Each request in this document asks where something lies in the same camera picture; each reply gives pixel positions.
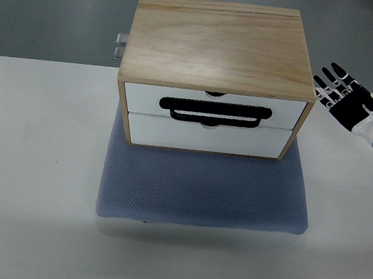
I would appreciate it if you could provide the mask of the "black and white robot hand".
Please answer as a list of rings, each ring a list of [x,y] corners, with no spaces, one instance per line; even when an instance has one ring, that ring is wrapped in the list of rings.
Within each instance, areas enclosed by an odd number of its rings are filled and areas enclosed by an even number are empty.
[[[373,148],[373,95],[346,70],[333,62],[314,75],[316,97],[321,105],[354,135],[363,137]]]

